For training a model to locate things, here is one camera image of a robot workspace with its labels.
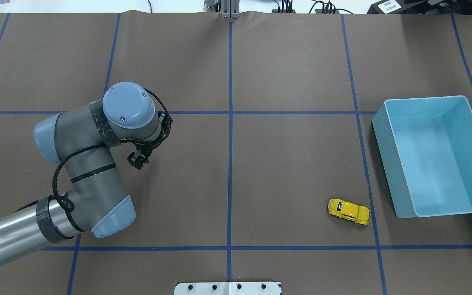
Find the light blue joint cover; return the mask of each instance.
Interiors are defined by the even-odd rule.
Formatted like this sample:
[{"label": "light blue joint cover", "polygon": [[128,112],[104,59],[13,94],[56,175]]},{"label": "light blue joint cover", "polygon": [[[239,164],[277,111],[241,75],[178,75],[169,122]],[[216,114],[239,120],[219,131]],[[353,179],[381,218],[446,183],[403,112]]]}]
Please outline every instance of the light blue joint cover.
[{"label": "light blue joint cover", "polygon": [[133,82],[114,84],[103,95],[103,112],[115,125],[138,129],[150,123],[155,112],[154,101]]},{"label": "light blue joint cover", "polygon": [[132,204],[131,196],[126,196],[110,210],[94,227],[90,230],[97,238],[104,238],[117,233],[126,228],[136,219],[136,211]]},{"label": "light blue joint cover", "polygon": [[56,144],[54,143],[56,122],[60,114],[62,113],[44,119],[34,127],[34,142],[37,148],[45,159],[53,163],[60,162],[58,153],[56,153]]}]

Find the cable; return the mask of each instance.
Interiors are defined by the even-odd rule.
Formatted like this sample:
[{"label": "cable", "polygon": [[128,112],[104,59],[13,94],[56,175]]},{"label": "cable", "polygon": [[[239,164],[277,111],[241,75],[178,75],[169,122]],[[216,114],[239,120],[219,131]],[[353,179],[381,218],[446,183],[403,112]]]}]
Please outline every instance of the cable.
[{"label": "cable", "polygon": [[331,13],[330,11],[333,10],[334,8],[336,8],[336,6],[329,1],[327,5],[325,6],[324,13]]},{"label": "cable", "polygon": [[347,11],[350,14],[354,14],[354,13],[348,11],[347,9],[343,9],[343,8],[334,8],[334,9],[331,9],[330,11]]},{"label": "cable", "polygon": [[314,6],[316,6],[316,4],[318,4],[318,3],[320,3],[320,1],[315,1],[314,2],[313,6],[311,6],[311,9],[309,10],[309,13],[311,13],[313,11]]},{"label": "cable", "polygon": [[52,192],[54,193],[54,196],[52,196],[52,198],[58,201],[59,205],[61,206],[61,208],[63,208],[63,210],[68,211],[68,212],[74,211],[74,204],[67,197],[60,197],[59,196],[59,192],[58,192],[59,172],[61,172],[61,169],[63,168],[65,163],[67,163],[67,161],[70,158],[72,158],[73,156],[76,156],[76,155],[79,155],[79,154],[84,153],[86,151],[90,151],[90,150],[97,149],[97,148],[100,148],[100,147],[101,148],[104,148],[104,147],[106,148],[107,146],[104,143],[100,143],[100,144],[84,147],[83,149],[80,149],[79,151],[75,151],[75,152],[71,153],[70,155],[68,155],[68,156],[66,156],[62,159],[62,161],[59,163],[58,167],[54,171],[54,175],[52,176]]},{"label": "cable", "polygon": [[292,13],[293,12],[293,4],[292,1],[289,0],[281,0],[281,13]]}]

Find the gray joint cap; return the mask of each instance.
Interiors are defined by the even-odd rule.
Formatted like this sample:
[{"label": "gray joint cap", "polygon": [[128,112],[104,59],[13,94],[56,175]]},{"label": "gray joint cap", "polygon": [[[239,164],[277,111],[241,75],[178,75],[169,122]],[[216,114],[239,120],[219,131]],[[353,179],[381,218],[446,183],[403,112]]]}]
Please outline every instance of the gray joint cap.
[{"label": "gray joint cap", "polygon": [[56,123],[61,113],[55,114],[50,118],[44,119],[37,123],[34,127],[34,142],[41,155],[49,162],[58,163],[60,159],[56,152],[56,144],[54,142],[54,133],[56,131]]},{"label": "gray joint cap", "polygon": [[114,84],[103,95],[103,112],[111,123],[126,129],[146,126],[153,118],[154,101],[133,82]]}]

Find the black cable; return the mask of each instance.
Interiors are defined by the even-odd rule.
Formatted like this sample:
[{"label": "black cable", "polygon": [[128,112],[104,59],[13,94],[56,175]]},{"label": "black cable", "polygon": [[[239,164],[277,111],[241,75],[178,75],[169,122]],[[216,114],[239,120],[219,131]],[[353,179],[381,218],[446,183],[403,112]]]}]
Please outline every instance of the black cable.
[{"label": "black cable", "polygon": [[168,138],[168,136],[170,134],[170,125],[172,125],[172,118],[170,117],[169,112],[167,111],[167,108],[161,102],[159,97],[157,97],[157,95],[155,95],[154,92],[152,92],[148,89],[145,89],[145,88],[143,88],[143,89],[146,92],[148,92],[148,94],[152,95],[159,102],[159,104],[161,104],[161,107],[163,108],[163,111],[165,112],[165,118],[161,122],[161,125],[162,125],[165,132],[163,133],[163,136],[159,140],[155,140],[155,141],[150,143],[153,146],[152,149],[156,149],[159,146],[159,144],[161,144],[164,140],[166,140]]},{"label": "black cable", "polygon": [[86,151],[90,151],[90,150],[97,149],[97,148],[100,148],[100,147],[101,148],[104,148],[104,147],[106,148],[107,146],[104,143],[100,143],[100,144],[84,147],[83,149],[80,149],[79,151],[75,151],[75,152],[71,153],[70,155],[64,157],[62,159],[62,161],[58,164],[58,167],[56,168],[56,170],[54,171],[54,175],[52,176],[52,192],[54,193],[54,196],[52,196],[52,199],[57,200],[59,205],[61,206],[61,208],[63,208],[63,210],[68,211],[68,212],[74,211],[74,204],[67,197],[59,195],[59,192],[58,192],[59,172],[61,172],[61,169],[63,168],[65,163],[67,163],[67,161],[70,158],[72,158],[73,156],[76,156],[76,155],[79,155],[79,154],[84,153]]},{"label": "black cable", "polygon": [[329,8],[332,8],[332,5],[331,2],[327,2],[327,5],[325,6],[325,9],[324,11],[322,11],[322,13],[329,13]]},{"label": "black cable", "polygon": [[335,9],[332,9],[332,11],[347,11],[350,14],[354,14],[354,13],[348,11],[347,9],[343,9],[343,8],[335,8]]},{"label": "black cable", "polygon": [[35,200],[34,202],[28,203],[27,205],[21,207],[20,209],[15,210],[14,213],[16,213],[16,212],[18,212],[18,211],[21,211],[21,210],[23,210],[23,209],[25,209],[25,208],[28,208],[28,207],[30,207],[30,206],[32,206],[32,205],[36,205],[37,203],[38,203],[38,200]]},{"label": "black cable", "polygon": [[313,11],[313,8],[314,6],[316,6],[316,4],[320,3],[320,1],[315,1],[313,6],[311,6],[311,9],[309,10],[309,13],[311,13]]}]

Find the brown table surface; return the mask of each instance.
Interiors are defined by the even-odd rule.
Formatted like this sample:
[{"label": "brown table surface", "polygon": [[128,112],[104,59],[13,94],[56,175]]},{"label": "brown table surface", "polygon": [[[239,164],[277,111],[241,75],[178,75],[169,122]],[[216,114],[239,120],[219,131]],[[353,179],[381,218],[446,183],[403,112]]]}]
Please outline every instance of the brown table surface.
[{"label": "brown table surface", "polygon": [[[401,220],[371,120],[386,99],[465,95],[472,16],[0,14],[0,217],[51,192],[34,125],[136,82],[172,134],[138,171],[137,220],[0,267],[0,294],[472,294],[472,214]],[[65,172],[60,191],[70,189]],[[368,226],[327,212],[371,207]]]}]

